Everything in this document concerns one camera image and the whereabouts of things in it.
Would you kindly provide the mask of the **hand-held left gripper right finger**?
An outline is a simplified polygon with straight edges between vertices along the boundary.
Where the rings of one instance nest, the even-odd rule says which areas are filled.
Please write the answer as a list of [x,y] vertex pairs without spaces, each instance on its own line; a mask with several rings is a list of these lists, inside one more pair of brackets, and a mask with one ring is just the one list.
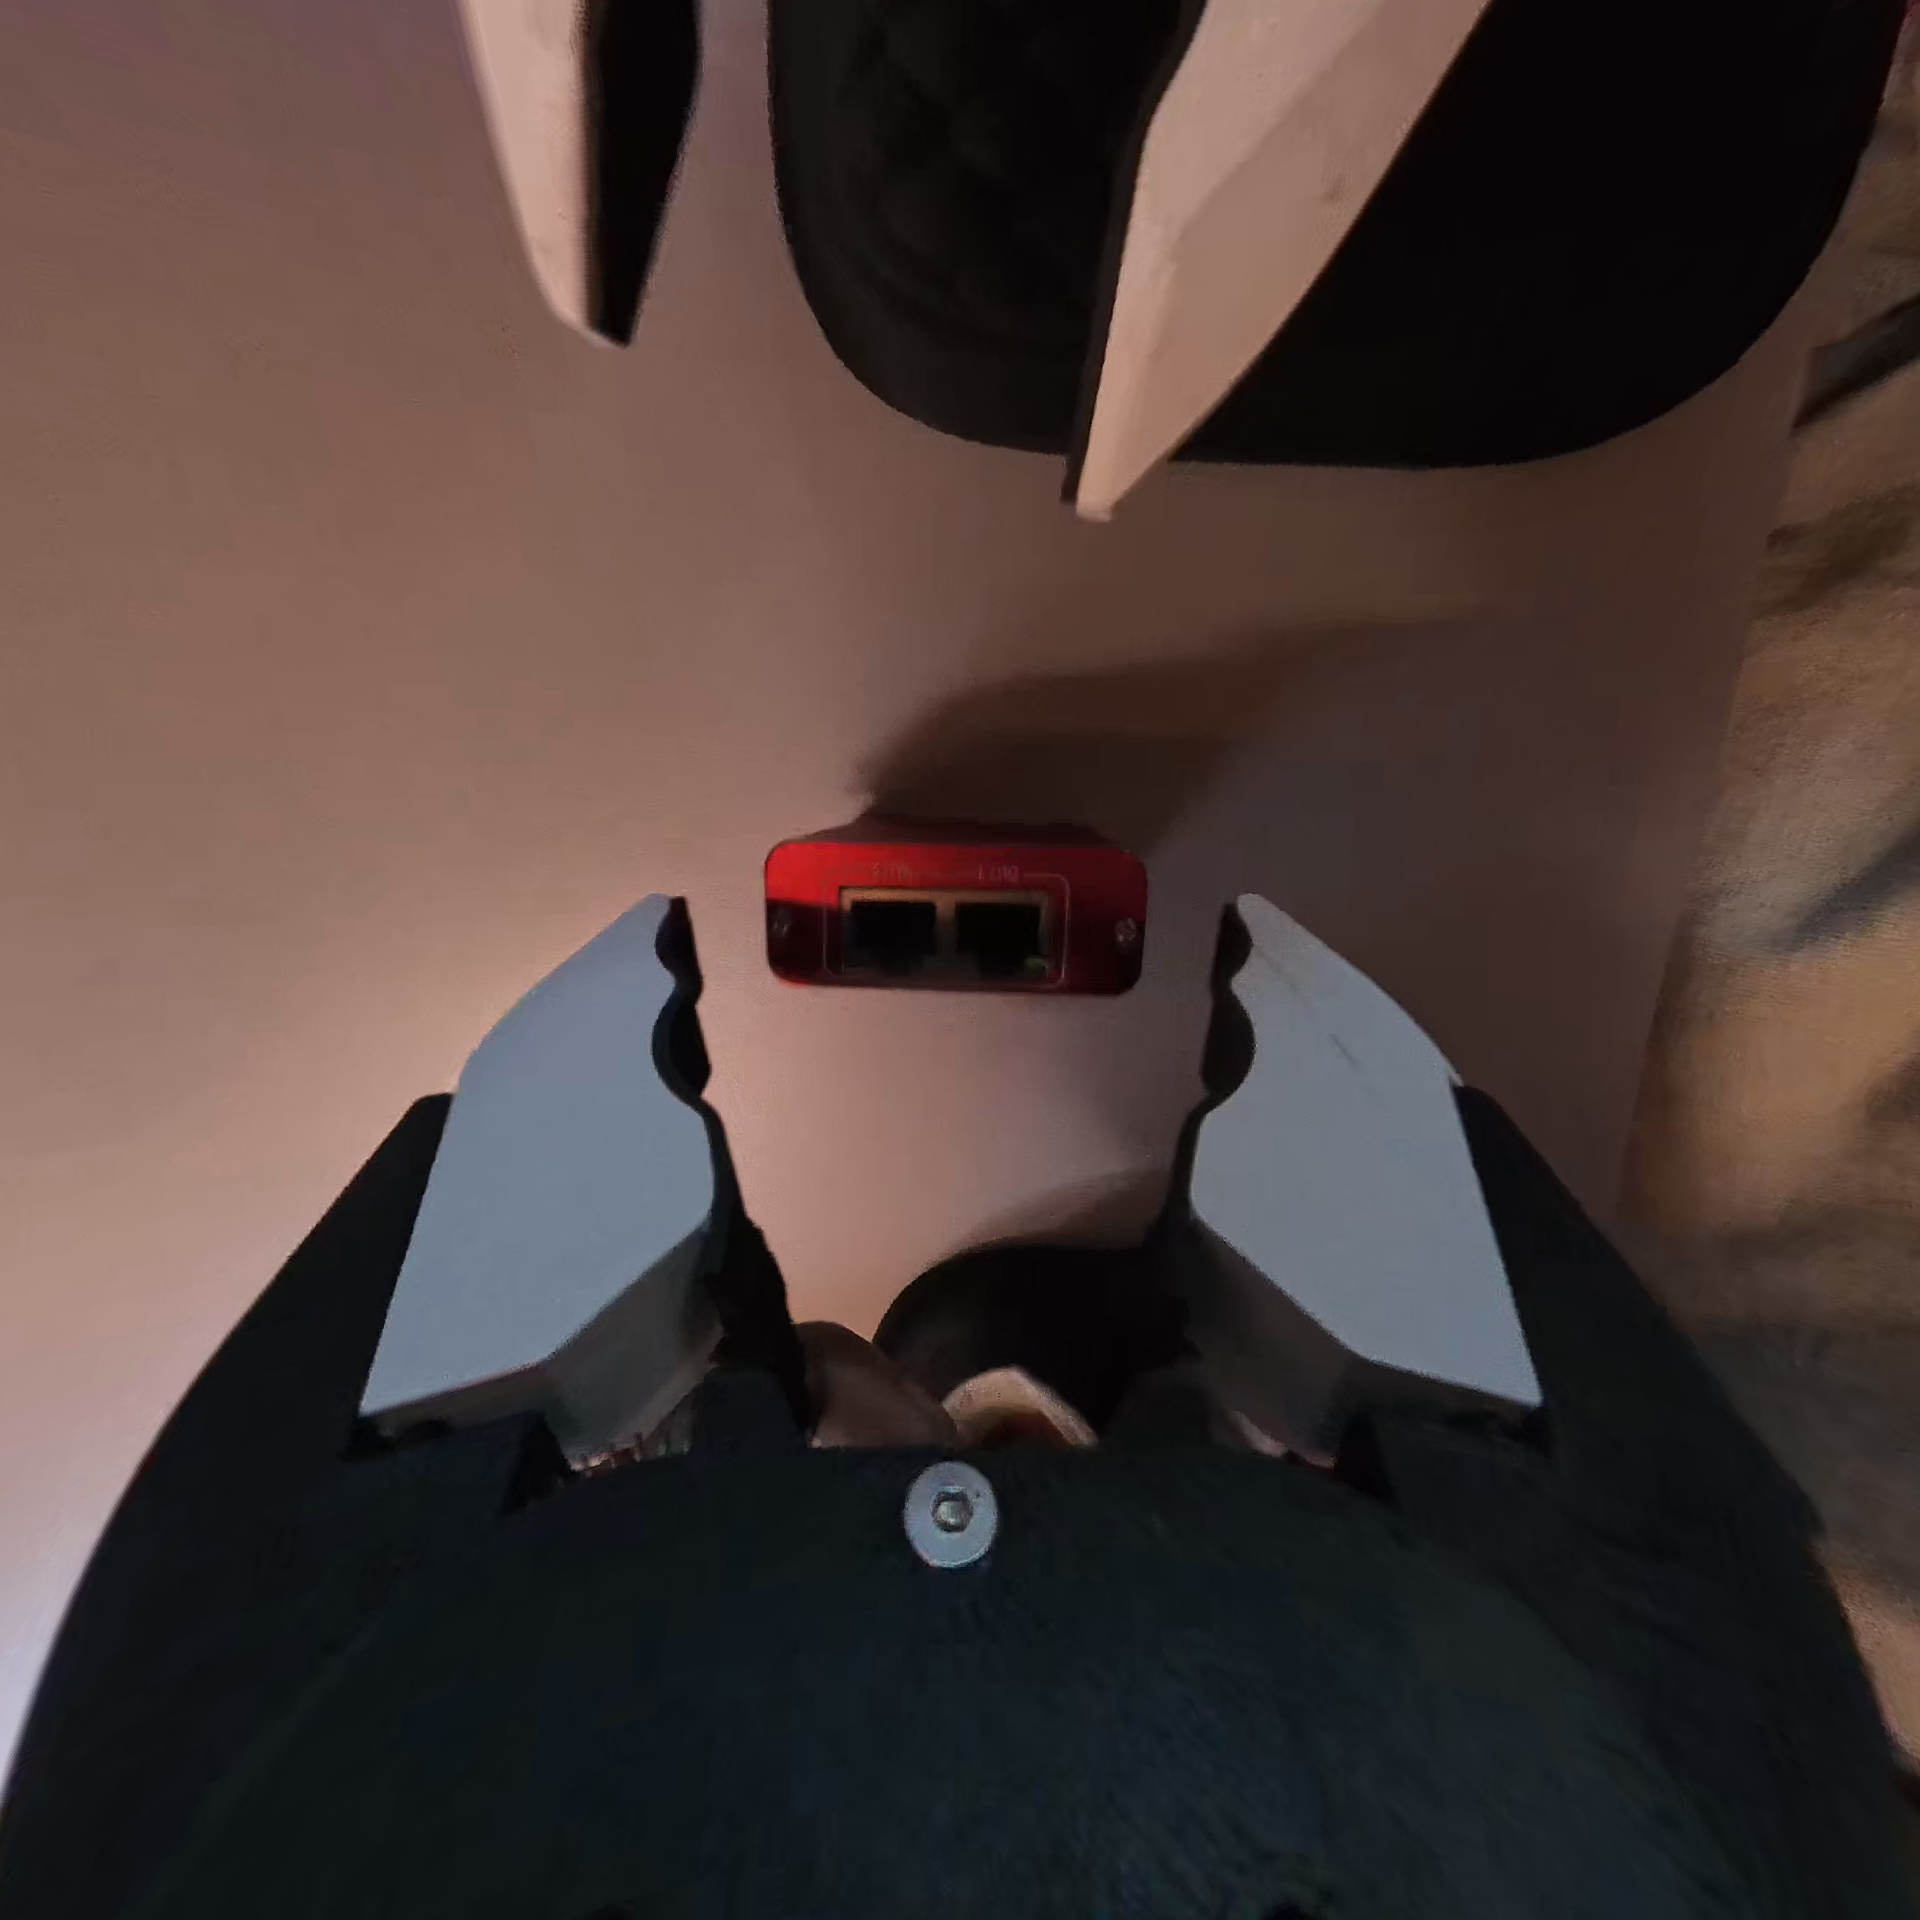
[[1319,1464],[1362,1413],[1544,1403],[1447,1054],[1261,895],[1221,915],[1184,1127],[1190,1341],[1232,1413]]

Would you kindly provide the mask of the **black padded wrist rest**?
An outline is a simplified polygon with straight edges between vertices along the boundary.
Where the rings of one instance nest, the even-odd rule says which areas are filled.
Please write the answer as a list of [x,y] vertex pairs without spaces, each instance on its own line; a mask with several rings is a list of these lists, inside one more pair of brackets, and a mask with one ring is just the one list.
[[[784,232],[902,416],[1064,454],[1119,172],[1190,4],[770,4]],[[1199,464],[1442,470],[1617,439],[1825,247],[1905,4],[1494,2]]]

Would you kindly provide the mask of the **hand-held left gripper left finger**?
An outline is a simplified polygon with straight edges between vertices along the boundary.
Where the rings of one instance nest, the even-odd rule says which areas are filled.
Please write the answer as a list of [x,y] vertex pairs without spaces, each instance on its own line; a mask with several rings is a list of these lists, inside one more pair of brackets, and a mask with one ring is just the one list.
[[693,1389],[735,1200],[700,992],[685,902],[646,895],[476,1045],[358,1403],[376,1434],[534,1413],[582,1464]]

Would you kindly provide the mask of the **person's left hand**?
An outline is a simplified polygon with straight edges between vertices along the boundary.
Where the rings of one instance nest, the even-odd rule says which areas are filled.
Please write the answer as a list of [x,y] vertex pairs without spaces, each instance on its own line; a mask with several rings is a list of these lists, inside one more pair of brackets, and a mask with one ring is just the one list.
[[814,1448],[960,1448],[946,1406],[865,1336],[830,1320],[798,1324]]

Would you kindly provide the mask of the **red ethernet splitter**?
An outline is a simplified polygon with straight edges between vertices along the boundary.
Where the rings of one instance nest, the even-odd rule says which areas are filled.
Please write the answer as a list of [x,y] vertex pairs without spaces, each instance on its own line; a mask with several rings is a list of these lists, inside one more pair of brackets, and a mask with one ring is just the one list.
[[785,986],[1114,999],[1140,979],[1146,867],[1090,827],[865,811],[760,864]]

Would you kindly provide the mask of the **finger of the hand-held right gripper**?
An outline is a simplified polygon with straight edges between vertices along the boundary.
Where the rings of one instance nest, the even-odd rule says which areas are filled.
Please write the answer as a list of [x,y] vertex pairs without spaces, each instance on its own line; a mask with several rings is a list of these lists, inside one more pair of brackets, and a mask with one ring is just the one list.
[[534,284],[629,347],[702,79],[696,2],[458,2],[495,168]]
[[1210,418],[1341,247],[1484,2],[1205,2],[1124,176],[1064,498],[1117,504]]

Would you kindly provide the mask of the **grey desk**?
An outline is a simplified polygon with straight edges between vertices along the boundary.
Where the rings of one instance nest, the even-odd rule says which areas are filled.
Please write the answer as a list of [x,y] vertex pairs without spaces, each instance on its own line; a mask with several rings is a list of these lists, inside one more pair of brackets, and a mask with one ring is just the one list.
[[[1564,462],[1177,466],[1084,524],[828,347],[760,20],[704,8],[621,351],[540,298],[450,4],[5,7],[5,1759],[208,1356],[653,891],[801,1316],[1132,1239],[1236,891],[1616,1206],[1813,287]],[[760,864],[865,811],[1134,850],[1137,983],[782,983]]]

